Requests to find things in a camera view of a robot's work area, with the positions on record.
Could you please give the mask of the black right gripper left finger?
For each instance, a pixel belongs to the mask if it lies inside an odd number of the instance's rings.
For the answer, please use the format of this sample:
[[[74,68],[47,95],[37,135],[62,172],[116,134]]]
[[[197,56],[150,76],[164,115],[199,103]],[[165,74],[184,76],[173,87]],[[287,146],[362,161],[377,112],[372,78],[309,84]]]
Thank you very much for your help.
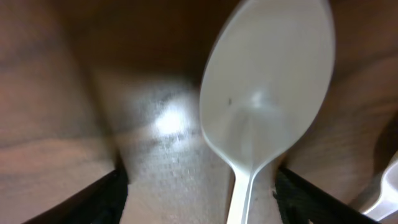
[[[116,169],[24,224],[119,224],[127,195],[126,171]]]

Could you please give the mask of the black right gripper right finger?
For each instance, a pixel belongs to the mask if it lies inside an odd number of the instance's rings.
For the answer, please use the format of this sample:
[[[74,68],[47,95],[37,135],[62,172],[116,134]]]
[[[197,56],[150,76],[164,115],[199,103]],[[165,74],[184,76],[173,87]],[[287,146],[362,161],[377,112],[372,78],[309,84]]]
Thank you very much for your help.
[[[285,167],[277,170],[275,199],[283,224],[378,224]]]

